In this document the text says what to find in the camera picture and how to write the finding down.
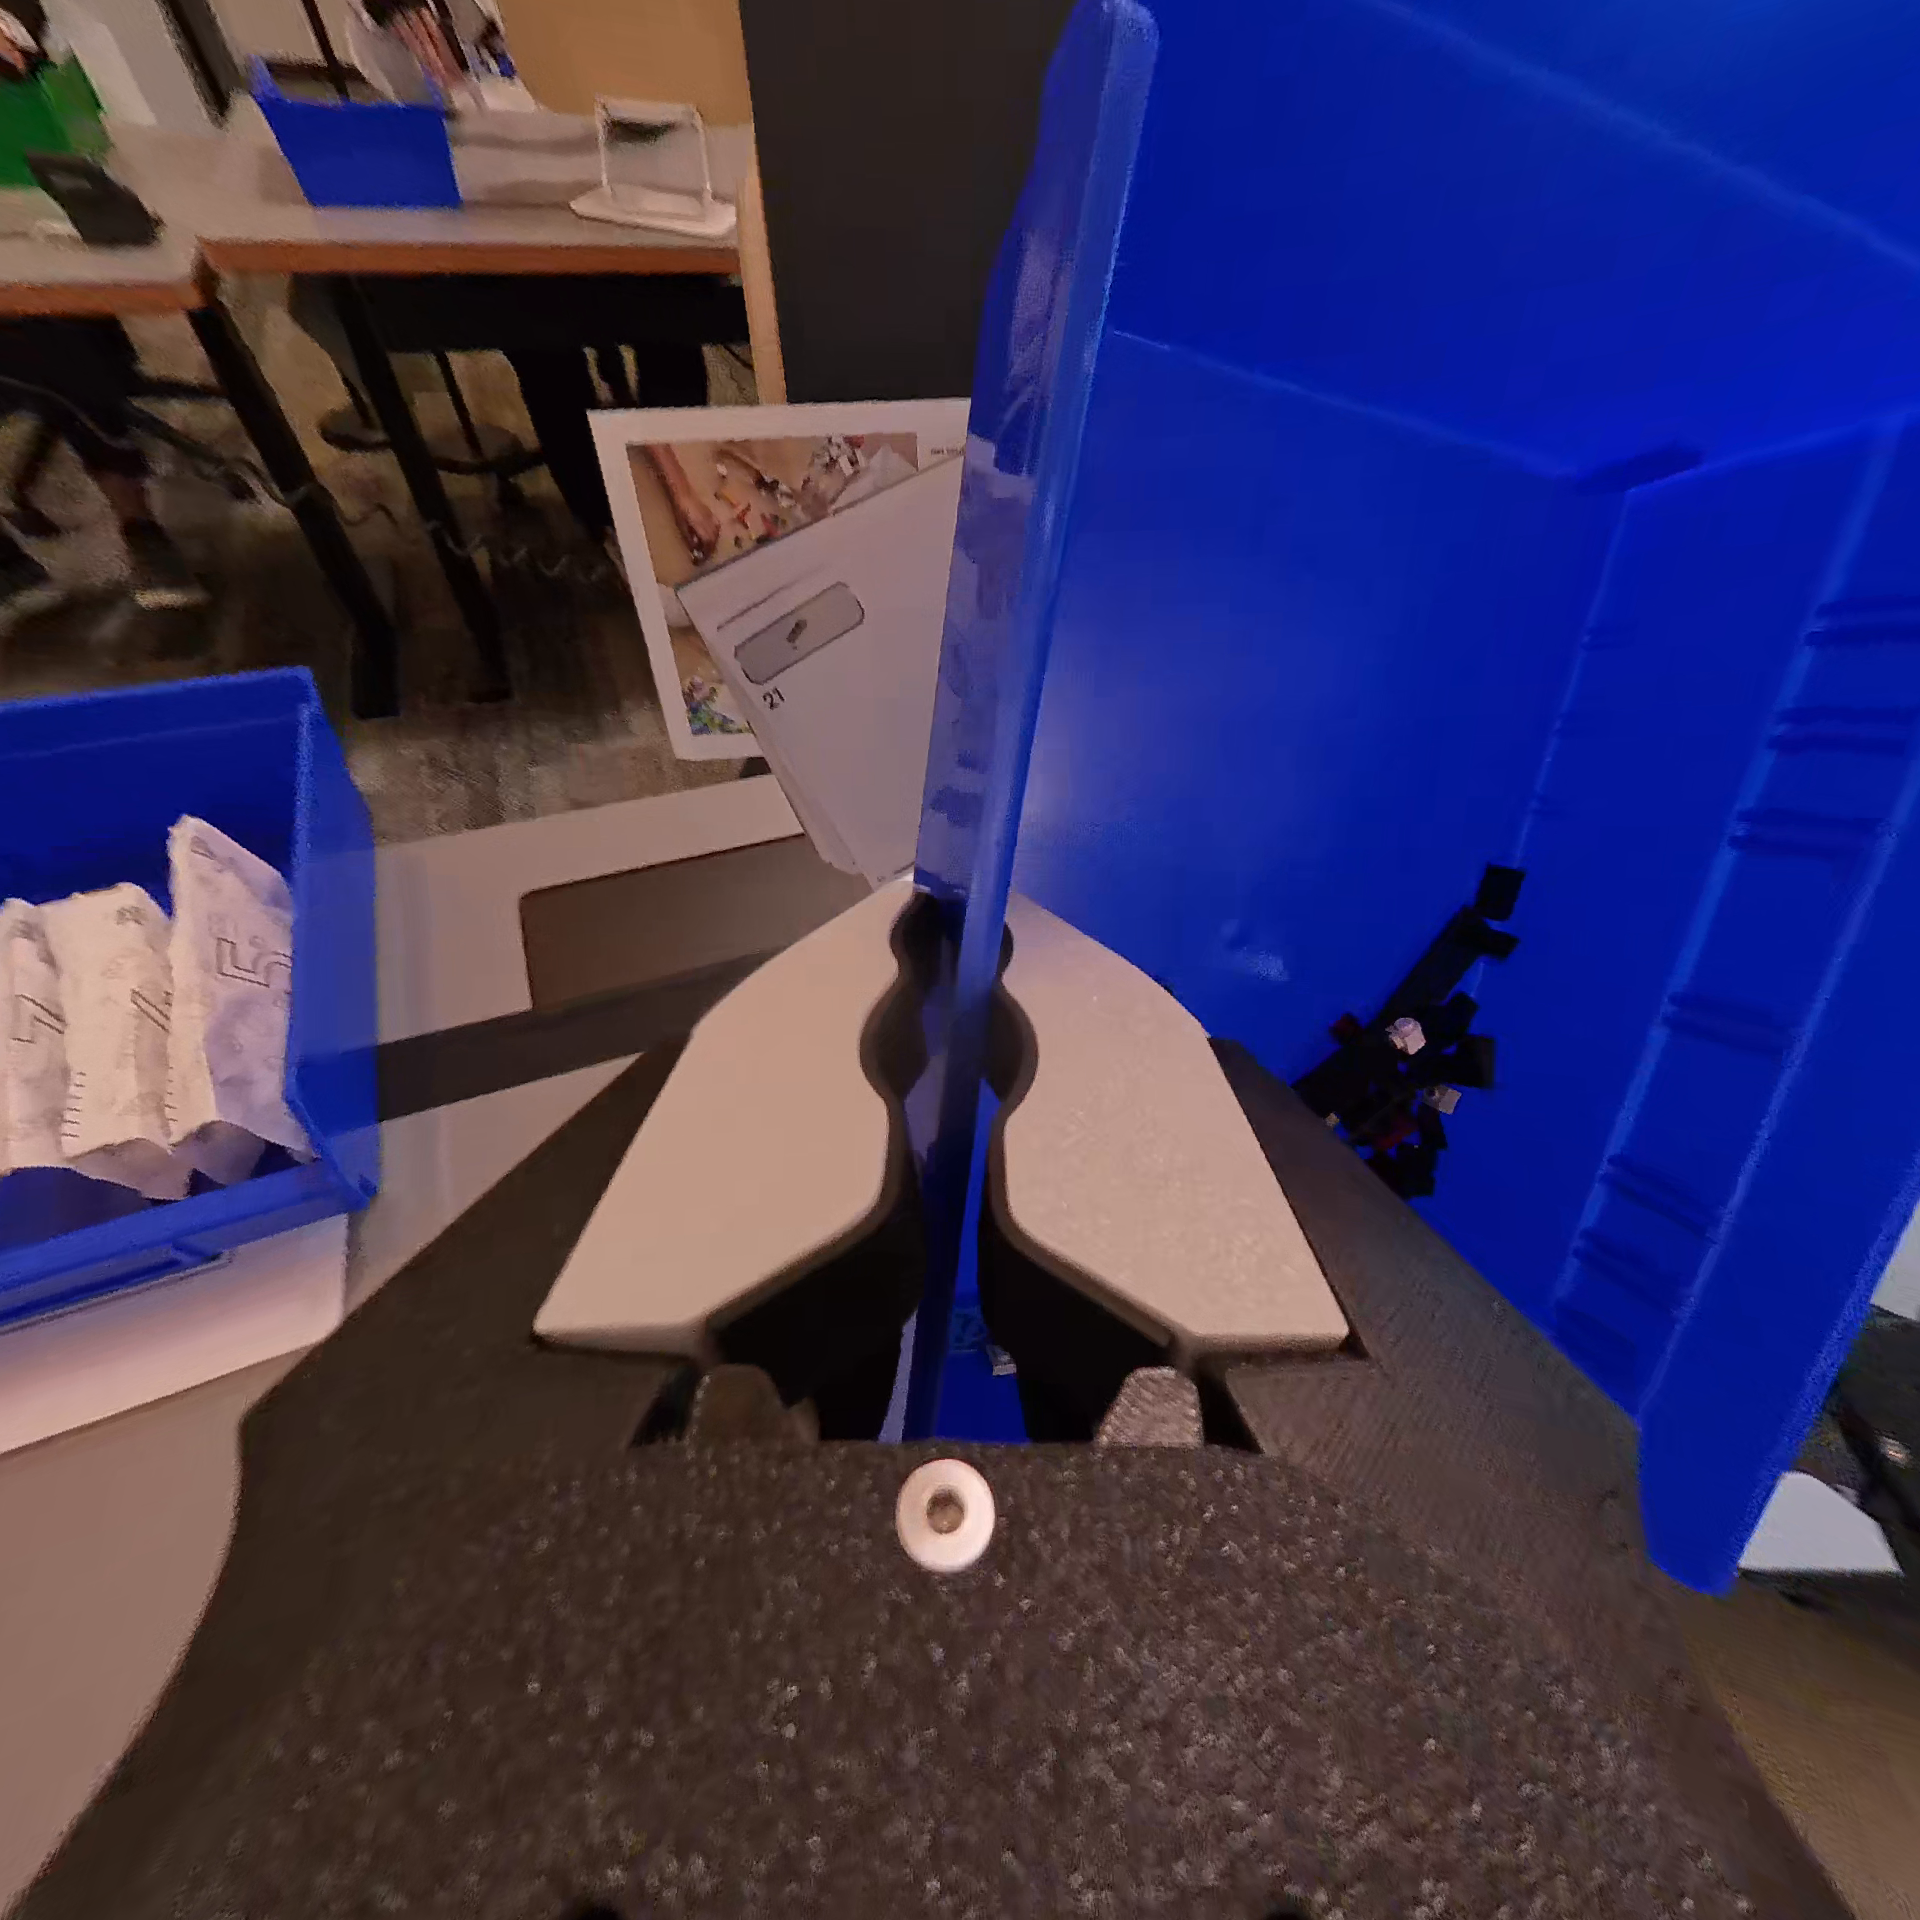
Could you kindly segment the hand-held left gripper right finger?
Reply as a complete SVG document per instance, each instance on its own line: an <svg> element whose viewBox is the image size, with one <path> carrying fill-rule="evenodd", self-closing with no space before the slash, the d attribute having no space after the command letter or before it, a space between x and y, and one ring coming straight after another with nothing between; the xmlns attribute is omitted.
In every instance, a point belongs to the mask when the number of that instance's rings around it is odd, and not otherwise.
<svg viewBox="0 0 1920 1920"><path fill-rule="evenodd" d="M1016 1373L1339 1353L1350 1324L1199 1021L1037 903L1005 925L980 1308Z"/></svg>

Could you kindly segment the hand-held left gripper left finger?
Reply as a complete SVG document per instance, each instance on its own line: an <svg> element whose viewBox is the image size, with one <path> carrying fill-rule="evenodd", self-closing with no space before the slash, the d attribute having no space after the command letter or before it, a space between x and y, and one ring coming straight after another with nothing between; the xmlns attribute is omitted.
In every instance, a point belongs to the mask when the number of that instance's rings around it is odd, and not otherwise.
<svg viewBox="0 0 1920 1920"><path fill-rule="evenodd" d="M693 1024L537 1308L570 1353L862 1365L922 1294L922 900L880 887Z"/></svg>

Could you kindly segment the lego pieces pile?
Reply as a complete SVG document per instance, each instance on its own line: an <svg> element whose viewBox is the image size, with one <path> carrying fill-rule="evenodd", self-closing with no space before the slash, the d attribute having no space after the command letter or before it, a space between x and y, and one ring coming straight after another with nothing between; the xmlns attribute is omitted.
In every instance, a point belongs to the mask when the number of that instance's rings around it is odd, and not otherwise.
<svg viewBox="0 0 1920 1920"><path fill-rule="evenodd" d="M1523 868L1485 865L1460 907L1370 1017L1345 1014L1327 1053L1292 1090L1400 1200L1433 1191L1445 1120L1467 1093L1496 1084L1496 1043L1477 1033L1466 978L1517 948L1510 918Z"/></svg>

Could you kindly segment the lego instruction booklet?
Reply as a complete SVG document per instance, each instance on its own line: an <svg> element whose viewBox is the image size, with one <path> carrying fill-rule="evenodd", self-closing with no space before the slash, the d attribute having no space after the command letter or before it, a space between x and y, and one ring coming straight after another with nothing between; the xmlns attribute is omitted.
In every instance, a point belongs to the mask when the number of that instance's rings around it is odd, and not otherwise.
<svg viewBox="0 0 1920 1920"><path fill-rule="evenodd" d="M969 400L587 414L675 754L760 758L815 851L913 865Z"/></svg>

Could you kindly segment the blue plastic bin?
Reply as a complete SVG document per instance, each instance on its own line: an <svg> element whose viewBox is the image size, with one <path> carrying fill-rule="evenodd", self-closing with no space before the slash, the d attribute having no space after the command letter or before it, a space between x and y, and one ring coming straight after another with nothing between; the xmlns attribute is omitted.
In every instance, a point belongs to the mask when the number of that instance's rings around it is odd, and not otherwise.
<svg viewBox="0 0 1920 1920"><path fill-rule="evenodd" d="M1272 1068L1490 864L1432 1221L1726 1593L1916 1213L1916 7L1079 3L922 880Z"/></svg>
<svg viewBox="0 0 1920 1920"><path fill-rule="evenodd" d="M2 895L132 880L160 903L165 831L195 814L292 887L287 1105L317 1150L147 1204L79 1175L2 1178L2 1330L199 1275L376 1195L376 865L302 668L2 703Z"/></svg>

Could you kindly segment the white numbered paper bag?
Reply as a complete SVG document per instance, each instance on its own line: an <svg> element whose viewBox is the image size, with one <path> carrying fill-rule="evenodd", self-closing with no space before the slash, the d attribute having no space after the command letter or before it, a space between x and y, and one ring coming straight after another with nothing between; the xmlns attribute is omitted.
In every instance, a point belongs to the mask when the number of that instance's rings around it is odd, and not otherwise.
<svg viewBox="0 0 1920 1920"><path fill-rule="evenodd" d="M165 851L165 1141L215 1187L249 1181L269 1150L305 1164L315 1150L285 1097L292 888L190 814L167 828Z"/></svg>
<svg viewBox="0 0 1920 1920"><path fill-rule="evenodd" d="M42 913L2 903L2 1178L60 1170L66 1021Z"/></svg>
<svg viewBox="0 0 1920 1920"><path fill-rule="evenodd" d="M170 975L165 913L116 884L42 908L66 1021L60 1151L93 1181L180 1200L190 1170L167 1143Z"/></svg>

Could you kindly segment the grey background desk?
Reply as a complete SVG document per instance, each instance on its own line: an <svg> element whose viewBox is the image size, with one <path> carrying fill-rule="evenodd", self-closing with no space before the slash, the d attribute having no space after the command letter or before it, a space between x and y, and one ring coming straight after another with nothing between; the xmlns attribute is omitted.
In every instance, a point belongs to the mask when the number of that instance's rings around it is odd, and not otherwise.
<svg viewBox="0 0 1920 1920"><path fill-rule="evenodd" d="M143 248L87 248L49 238L2 238L2 317L183 317L225 393L272 491L292 513L323 580L350 624L347 705L357 717L400 710L400 638L372 585L346 524L315 475L277 395L260 373L220 291L232 278L309 274L330 284L353 374L387 435L405 491L436 548L445 585L477 650L473 701L512 694L493 598L466 553L466 531L419 438L419 423L392 367L392 345L410 351L469 341L493 351L497 307L479 323L443 328L383 320L397 307L369 301L385 278L472 284L563 284L563 343L615 343L620 323L663 315L700 320L703 343L750 343L760 393L773 393L777 350L753 315L753 287L733 240L700 244L645 230L600 225L550 203L469 203L443 208L309 207L269 137L236 124L220 135L132 130L115 137L112 173L160 221Z"/></svg>

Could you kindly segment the small white stand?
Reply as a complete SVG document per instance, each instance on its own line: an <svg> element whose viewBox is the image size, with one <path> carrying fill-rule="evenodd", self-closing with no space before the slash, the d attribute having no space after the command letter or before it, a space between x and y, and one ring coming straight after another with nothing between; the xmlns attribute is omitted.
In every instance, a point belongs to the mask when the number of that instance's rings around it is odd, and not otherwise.
<svg viewBox="0 0 1920 1920"><path fill-rule="evenodd" d="M575 217L693 244L733 238L736 211L713 187L700 110L597 98L595 135L600 180L569 203Z"/></svg>

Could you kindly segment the small blue bin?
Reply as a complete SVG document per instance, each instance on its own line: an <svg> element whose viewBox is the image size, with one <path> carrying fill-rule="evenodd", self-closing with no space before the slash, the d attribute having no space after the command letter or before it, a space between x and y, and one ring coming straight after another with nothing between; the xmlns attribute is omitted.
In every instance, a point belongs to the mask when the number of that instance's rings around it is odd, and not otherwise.
<svg viewBox="0 0 1920 1920"><path fill-rule="evenodd" d="M447 111L436 93L392 100L323 65L250 60L249 93L309 207L457 208Z"/></svg>

